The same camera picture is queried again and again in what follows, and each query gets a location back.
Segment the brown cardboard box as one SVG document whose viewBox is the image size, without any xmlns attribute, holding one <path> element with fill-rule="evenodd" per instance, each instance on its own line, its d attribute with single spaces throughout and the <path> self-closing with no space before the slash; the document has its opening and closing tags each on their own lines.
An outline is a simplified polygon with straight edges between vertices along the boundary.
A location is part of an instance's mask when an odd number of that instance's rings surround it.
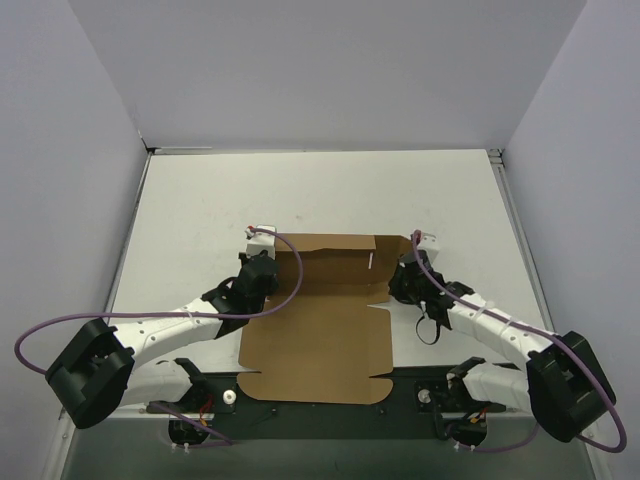
<svg viewBox="0 0 640 480">
<path fill-rule="evenodd" d="M 237 377 L 249 397 L 371 405 L 393 383 L 391 315 L 382 308 L 401 255 L 399 235 L 286 234 L 276 243 L 270 315 L 241 330 Z"/>
</svg>

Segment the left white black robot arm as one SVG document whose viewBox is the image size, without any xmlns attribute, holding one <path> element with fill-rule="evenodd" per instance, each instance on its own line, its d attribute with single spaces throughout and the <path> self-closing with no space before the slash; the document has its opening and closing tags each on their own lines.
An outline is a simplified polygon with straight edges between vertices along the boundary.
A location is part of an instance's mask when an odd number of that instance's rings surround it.
<svg viewBox="0 0 640 480">
<path fill-rule="evenodd" d="M 201 374 L 189 361 L 164 355 L 244 327 L 276 292 L 278 270 L 276 260 L 261 252 L 245 260 L 236 277 L 169 315 L 114 326 L 92 319 L 46 370 L 45 379 L 79 429 L 131 403 L 160 400 L 196 410 L 205 398 Z"/>
</svg>

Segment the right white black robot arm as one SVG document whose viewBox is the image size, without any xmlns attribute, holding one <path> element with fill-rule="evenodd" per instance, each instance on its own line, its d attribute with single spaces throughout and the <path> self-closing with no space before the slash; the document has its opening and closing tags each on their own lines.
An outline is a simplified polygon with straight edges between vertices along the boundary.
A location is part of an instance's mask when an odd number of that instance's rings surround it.
<svg viewBox="0 0 640 480">
<path fill-rule="evenodd" d="M 472 357 L 450 370 L 447 388 L 459 405 L 490 403 L 526 412 L 561 442 L 577 438 L 614 408 L 613 389 L 580 334 L 558 335 L 521 322 L 410 256 L 398 262 L 389 292 L 418 307 L 437 331 L 469 336 L 507 360 L 499 366 Z"/>
</svg>

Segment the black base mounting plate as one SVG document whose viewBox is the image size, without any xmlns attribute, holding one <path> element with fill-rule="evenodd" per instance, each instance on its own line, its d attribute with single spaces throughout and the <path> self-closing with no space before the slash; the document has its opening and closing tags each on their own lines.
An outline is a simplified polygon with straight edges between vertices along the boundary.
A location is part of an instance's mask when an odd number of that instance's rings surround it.
<svg viewBox="0 0 640 480">
<path fill-rule="evenodd" d="M 383 375 L 391 393 L 371 405 L 262 401 L 246 395 L 236 373 L 207 373 L 207 388 L 188 393 L 177 404 L 148 406 L 149 414 L 168 409 L 220 434 L 243 440 L 405 440 L 435 439 L 446 424 L 484 409 L 503 413 L 498 404 L 459 403 L 447 389 L 445 366 L 400 367 Z"/>
</svg>

